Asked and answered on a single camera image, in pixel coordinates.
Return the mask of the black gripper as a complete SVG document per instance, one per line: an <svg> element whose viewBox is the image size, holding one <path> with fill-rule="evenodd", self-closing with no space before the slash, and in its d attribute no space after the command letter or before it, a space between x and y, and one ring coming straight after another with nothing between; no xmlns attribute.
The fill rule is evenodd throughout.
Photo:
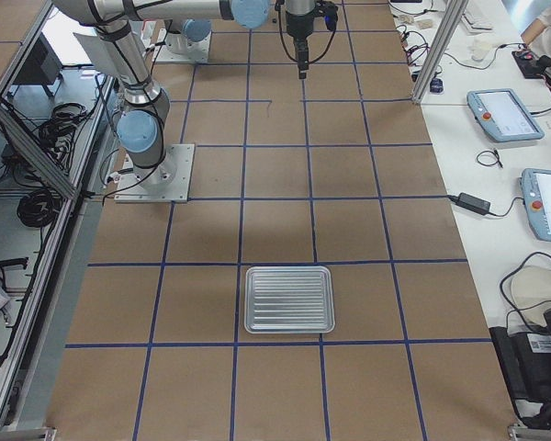
<svg viewBox="0 0 551 441"><path fill-rule="evenodd" d="M328 52L336 34L338 6L333 1L283 1L286 11L287 35L293 39L295 56L292 57L282 41L287 57L298 65L298 79L307 78L309 65L319 62ZM314 31L314 20L323 18L326 28L332 33L322 54L315 59L309 58L308 38Z"/></svg>

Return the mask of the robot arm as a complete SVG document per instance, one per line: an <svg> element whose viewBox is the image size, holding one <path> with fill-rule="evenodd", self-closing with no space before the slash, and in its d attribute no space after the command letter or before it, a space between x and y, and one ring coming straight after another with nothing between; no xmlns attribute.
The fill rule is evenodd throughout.
<svg viewBox="0 0 551 441"><path fill-rule="evenodd" d="M314 21L322 18L330 32L337 29L338 7L332 1L57 1L55 6L84 27L93 28L112 74L124 87L124 114L117 134L133 164L136 182L145 187L166 186L174 179L175 162L164 144L169 97L153 79L131 30L131 22L164 20L167 32L182 32L187 21L205 24L214 19L233 20L247 29L261 27L274 8L285 11L280 33L294 43L289 59L305 78L313 60L308 38Z"/></svg>

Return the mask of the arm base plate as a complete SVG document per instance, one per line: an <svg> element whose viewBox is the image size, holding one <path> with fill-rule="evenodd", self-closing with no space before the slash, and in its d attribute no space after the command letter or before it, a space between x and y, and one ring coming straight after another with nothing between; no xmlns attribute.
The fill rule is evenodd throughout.
<svg viewBox="0 0 551 441"><path fill-rule="evenodd" d="M154 57L158 63L206 64L208 62L211 34L201 41L189 40L183 34L171 34L161 29Z"/></svg>
<svg viewBox="0 0 551 441"><path fill-rule="evenodd" d="M194 144L167 146L163 162L152 175L135 167L126 153L123 167L132 171L118 179L118 193L113 195L114 200L118 203L187 202L195 148Z"/></svg>

